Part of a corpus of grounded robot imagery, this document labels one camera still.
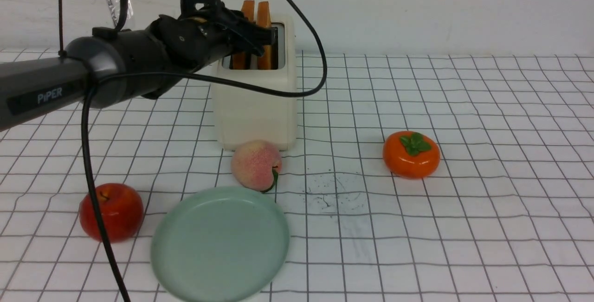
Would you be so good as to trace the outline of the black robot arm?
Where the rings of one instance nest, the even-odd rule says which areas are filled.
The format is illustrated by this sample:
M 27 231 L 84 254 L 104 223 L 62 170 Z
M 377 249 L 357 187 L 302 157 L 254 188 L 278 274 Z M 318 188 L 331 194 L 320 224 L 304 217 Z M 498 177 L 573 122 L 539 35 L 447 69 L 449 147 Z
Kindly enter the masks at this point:
M 162 14 L 138 31 L 96 27 L 70 42 L 64 55 L 1 65 L 1 130 L 77 103 L 93 85 L 94 109 L 139 96 L 159 99 L 180 82 L 179 74 L 234 53 L 261 56 L 277 37 L 275 28 L 226 8 L 181 18 Z

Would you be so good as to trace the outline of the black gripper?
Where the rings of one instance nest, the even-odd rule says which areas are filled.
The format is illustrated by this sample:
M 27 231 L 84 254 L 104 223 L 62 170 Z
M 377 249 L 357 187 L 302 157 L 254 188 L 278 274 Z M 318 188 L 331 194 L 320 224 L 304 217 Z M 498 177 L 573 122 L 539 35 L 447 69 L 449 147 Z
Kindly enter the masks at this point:
M 150 34 L 162 48 L 164 64 L 156 66 L 157 70 L 195 72 L 239 51 L 235 33 L 221 26 L 205 8 L 188 18 L 160 14 L 151 22 Z M 246 39 L 254 45 L 245 52 L 262 57 L 264 45 L 276 44 L 278 28 L 249 25 Z

